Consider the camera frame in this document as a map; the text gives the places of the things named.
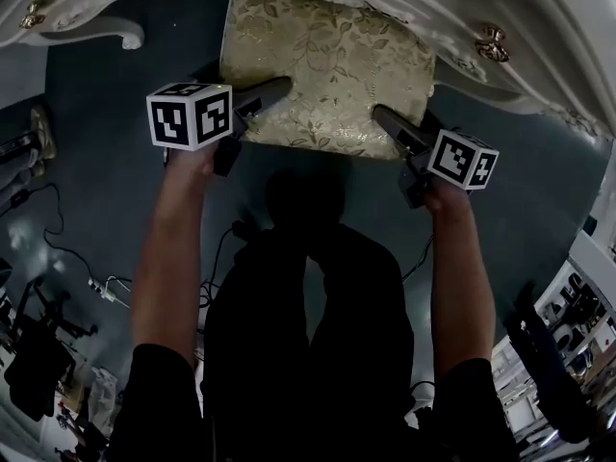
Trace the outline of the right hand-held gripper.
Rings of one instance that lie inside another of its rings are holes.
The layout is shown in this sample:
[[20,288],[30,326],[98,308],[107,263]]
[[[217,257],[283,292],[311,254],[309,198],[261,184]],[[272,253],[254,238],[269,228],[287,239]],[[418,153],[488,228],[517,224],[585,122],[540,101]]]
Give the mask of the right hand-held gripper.
[[398,185],[412,209],[424,205],[429,182],[440,177],[467,193],[487,187],[499,151],[485,142],[451,130],[434,136],[394,110],[376,105],[373,120],[408,154]]

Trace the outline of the gold floral upholstered stool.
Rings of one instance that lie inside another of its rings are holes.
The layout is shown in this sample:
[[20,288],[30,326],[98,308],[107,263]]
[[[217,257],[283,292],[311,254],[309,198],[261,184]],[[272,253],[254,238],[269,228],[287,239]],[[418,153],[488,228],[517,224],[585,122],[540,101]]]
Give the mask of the gold floral upholstered stool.
[[237,89],[293,81],[285,98],[249,121],[246,141],[396,160],[372,108],[420,124],[434,69],[429,47],[380,13],[322,0],[229,1],[223,81]]

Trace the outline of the white ornate dressing table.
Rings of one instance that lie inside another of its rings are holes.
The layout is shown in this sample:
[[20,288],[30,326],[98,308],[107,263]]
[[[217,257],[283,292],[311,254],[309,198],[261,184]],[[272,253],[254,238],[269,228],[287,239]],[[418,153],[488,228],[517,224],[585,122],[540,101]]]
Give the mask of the white ornate dressing table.
[[[139,48],[142,27],[103,11],[117,0],[47,0],[45,21],[19,23],[34,0],[0,0],[0,47],[118,36]],[[616,138],[616,0],[325,0],[383,13],[447,64],[442,81],[515,113],[548,110],[591,134]],[[484,23],[506,33],[509,61],[480,57]]]

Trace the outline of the white power strip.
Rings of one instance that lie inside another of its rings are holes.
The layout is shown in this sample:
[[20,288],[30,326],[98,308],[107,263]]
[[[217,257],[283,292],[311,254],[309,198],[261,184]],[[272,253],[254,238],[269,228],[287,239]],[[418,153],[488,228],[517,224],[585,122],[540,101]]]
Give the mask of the white power strip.
[[93,277],[90,277],[88,280],[88,285],[90,288],[98,293],[103,299],[106,299],[110,302],[116,302],[117,296],[110,288],[110,282],[114,280],[112,276],[108,277],[104,283],[99,282]]

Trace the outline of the gold drawer knob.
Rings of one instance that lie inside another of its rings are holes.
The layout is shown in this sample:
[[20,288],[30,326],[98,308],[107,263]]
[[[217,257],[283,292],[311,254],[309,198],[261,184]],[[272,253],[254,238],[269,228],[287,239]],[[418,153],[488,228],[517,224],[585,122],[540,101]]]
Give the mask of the gold drawer knob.
[[24,30],[30,30],[39,24],[43,23],[46,18],[44,11],[49,5],[47,0],[34,0],[28,7],[25,15],[22,17],[19,23],[19,28]]
[[509,61],[509,53],[502,45],[506,39],[503,29],[493,23],[484,23],[482,26],[483,37],[475,40],[475,51],[477,54],[495,63],[506,63]]

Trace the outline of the person's black shirt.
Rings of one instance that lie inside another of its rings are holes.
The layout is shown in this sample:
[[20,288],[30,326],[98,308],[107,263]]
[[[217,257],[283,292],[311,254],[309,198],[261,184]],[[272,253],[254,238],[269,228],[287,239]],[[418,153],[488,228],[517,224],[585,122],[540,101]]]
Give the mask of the person's black shirt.
[[[328,412],[242,424],[224,456],[232,462],[518,462],[514,437],[485,359],[467,360],[437,382],[432,425],[421,431]],[[141,345],[108,449],[108,462],[214,462],[226,430],[201,416],[193,370],[175,351]]]

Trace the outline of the person's legs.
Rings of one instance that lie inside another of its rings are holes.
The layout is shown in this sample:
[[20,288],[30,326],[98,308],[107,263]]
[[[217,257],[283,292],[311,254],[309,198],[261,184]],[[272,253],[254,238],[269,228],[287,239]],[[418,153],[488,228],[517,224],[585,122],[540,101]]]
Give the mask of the person's legs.
[[342,187],[289,171],[204,327],[217,462],[402,462],[414,335],[401,272],[341,223]]

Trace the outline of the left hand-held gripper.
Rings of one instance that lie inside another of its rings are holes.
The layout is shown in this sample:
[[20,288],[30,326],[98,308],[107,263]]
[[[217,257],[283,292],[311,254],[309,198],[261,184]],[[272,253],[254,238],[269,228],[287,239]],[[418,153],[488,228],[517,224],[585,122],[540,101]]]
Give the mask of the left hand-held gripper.
[[226,176],[242,150],[247,120],[281,101],[292,88],[289,76],[242,90],[229,85],[168,84],[146,96],[152,144],[194,152],[215,143],[214,173]]

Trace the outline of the black office chair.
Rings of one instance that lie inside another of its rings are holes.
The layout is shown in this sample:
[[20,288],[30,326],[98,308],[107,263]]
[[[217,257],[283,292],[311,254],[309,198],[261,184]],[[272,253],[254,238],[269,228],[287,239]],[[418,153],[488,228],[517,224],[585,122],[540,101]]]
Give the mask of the black office chair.
[[72,382],[76,361],[57,337],[59,329],[74,339],[98,332],[94,324],[85,329],[63,314],[70,294],[46,298],[38,276],[26,285],[16,309],[9,338],[14,358],[4,372],[12,404],[35,422],[54,415],[55,394],[60,383]]

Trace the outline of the person's left forearm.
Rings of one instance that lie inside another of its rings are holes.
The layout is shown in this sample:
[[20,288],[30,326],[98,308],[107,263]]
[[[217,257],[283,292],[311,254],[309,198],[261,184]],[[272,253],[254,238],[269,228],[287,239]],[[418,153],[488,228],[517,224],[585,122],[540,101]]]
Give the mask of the person's left forearm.
[[194,359],[201,277],[201,218],[218,146],[170,156],[131,291],[136,346]]

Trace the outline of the person's right forearm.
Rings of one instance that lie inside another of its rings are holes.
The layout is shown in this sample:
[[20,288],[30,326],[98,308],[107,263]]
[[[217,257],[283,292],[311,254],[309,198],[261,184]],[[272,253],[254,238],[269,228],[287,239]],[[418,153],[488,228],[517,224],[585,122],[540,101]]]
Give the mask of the person's right forearm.
[[467,360],[492,357],[496,309],[467,193],[434,177],[424,203],[432,217],[430,314],[440,379]]

